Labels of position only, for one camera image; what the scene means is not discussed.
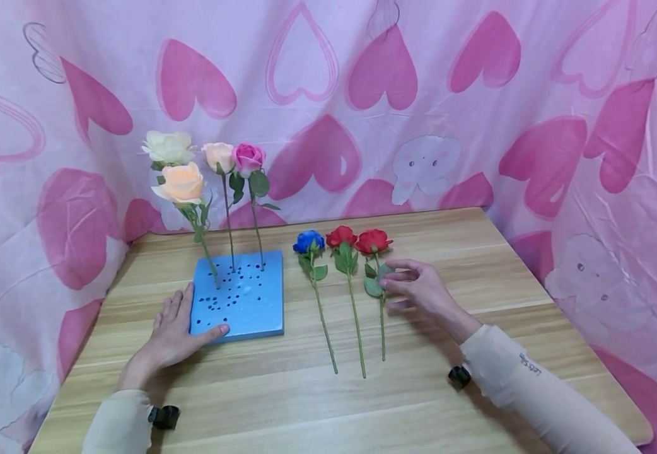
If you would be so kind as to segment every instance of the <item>wooden table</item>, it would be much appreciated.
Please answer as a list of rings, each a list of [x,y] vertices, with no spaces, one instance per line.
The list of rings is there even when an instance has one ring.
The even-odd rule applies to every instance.
[[[327,233],[338,224],[262,230],[267,248],[284,251],[286,334],[219,345],[164,372],[157,383],[162,394],[153,400],[179,406],[182,415],[175,431],[155,431],[152,452],[547,452],[523,421],[494,408],[475,385],[462,392],[449,386],[458,349],[427,322],[387,317],[382,363],[378,303],[363,293],[360,272],[354,287],[366,357],[362,379],[345,277],[330,264],[320,292],[339,367],[334,374],[315,297],[291,245],[299,231]],[[386,230],[395,240],[392,257],[433,263],[459,304],[523,344],[635,443],[652,438],[642,413],[480,209],[344,224]],[[234,237],[237,253],[256,249],[253,231]],[[209,247],[215,255],[229,253],[227,234],[210,234]],[[162,298],[189,282],[201,254],[192,235],[146,235],[133,245],[32,453],[79,452],[100,402],[151,333]]]

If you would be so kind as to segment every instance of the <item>blue floral foam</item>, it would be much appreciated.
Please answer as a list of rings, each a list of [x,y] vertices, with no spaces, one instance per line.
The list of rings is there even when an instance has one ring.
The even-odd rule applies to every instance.
[[[218,343],[284,333],[282,253],[269,250],[263,258],[261,271],[259,253],[236,255],[233,272],[230,256],[213,257],[219,289],[207,259],[197,262],[190,334],[202,334],[222,323],[230,325],[230,331]]]

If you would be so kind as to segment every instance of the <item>pink curtain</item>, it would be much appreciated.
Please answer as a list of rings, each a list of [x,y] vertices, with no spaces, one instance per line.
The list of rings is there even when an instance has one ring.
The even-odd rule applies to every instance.
[[[0,0],[5,453],[127,243],[189,227],[151,129],[263,147],[263,224],[487,207],[657,453],[657,0]]]

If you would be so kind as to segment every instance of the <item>beige sleeve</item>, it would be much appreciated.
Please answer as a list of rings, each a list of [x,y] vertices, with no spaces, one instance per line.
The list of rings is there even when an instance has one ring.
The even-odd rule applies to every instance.
[[[483,325],[460,348],[482,395],[524,417],[553,453],[639,454],[608,417],[496,326]]]
[[[139,389],[115,392],[91,422],[82,454],[145,454],[152,445],[152,405]]]

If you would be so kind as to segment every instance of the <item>hand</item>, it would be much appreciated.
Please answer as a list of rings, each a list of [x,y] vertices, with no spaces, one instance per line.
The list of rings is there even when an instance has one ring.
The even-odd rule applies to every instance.
[[[432,265],[409,259],[387,260],[387,265],[404,271],[385,274],[381,286],[405,298],[387,302],[388,310],[416,308],[445,329],[458,344],[462,344],[482,326],[452,298]]]
[[[228,325],[218,325],[201,335],[190,335],[190,312],[193,303],[193,283],[185,292],[178,290],[165,298],[162,311],[154,318],[152,336],[129,360],[122,371],[117,389],[143,389],[149,378],[160,369],[180,363],[228,333]]]

